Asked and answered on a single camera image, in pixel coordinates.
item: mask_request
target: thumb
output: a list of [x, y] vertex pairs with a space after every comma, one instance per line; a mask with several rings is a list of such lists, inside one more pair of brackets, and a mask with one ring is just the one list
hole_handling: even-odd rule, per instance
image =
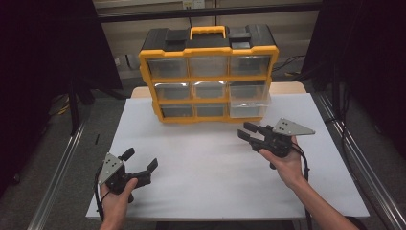
[[278, 162], [278, 157], [274, 155], [274, 153], [270, 152], [267, 149], [260, 149], [259, 154], [261, 154], [265, 159], [267, 159], [269, 162], [271, 162], [274, 166], [276, 166], [275, 163]]
[[138, 183], [137, 178], [130, 179], [125, 185], [123, 194], [125, 194], [126, 196], [129, 196], [131, 194], [131, 192], [135, 189], [135, 186], [137, 185], [137, 183]]

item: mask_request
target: yellow and black storage box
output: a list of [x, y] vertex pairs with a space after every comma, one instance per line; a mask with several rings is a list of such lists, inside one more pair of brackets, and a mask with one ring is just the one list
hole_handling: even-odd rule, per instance
[[267, 25], [150, 30], [140, 52], [164, 123], [259, 121], [279, 50]]

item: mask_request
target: white tabletop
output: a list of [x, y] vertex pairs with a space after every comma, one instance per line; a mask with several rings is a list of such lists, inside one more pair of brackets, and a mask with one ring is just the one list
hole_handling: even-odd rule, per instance
[[[280, 118], [316, 130], [299, 136], [310, 168], [310, 184], [345, 216], [369, 215], [309, 94], [272, 95], [263, 126]], [[138, 220], [298, 219], [305, 209], [276, 171], [237, 137], [242, 124], [162, 124], [151, 99], [126, 101], [110, 152], [136, 153], [128, 173], [157, 158], [152, 183], [133, 191], [127, 217]], [[93, 198], [86, 214], [99, 218]]]

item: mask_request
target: human hand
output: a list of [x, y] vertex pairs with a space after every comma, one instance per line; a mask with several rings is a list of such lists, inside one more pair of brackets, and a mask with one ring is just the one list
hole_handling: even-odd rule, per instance
[[[296, 136], [292, 136], [292, 142], [298, 144]], [[277, 168], [279, 176], [288, 188], [292, 189], [295, 184], [304, 179], [301, 155], [295, 150], [291, 150], [284, 158], [280, 158], [266, 149], [261, 149], [259, 153]]]
[[137, 178], [130, 179], [119, 195], [109, 193], [107, 185], [101, 185], [101, 197], [105, 196], [102, 200], [104, 221], [101, 224], [101, 230], [123, 228], [128, 198], [135, 189], [137, 182]]

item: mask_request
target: carrying handle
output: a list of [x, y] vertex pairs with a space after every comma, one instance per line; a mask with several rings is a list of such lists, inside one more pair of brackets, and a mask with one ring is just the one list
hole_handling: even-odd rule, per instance
[[198, 34], [223, 34], [223, 38], [226, 38], [226, 28], [224, 26], [213, 26], [213, 27], [192, 27], [191, 28], [191, 37]]

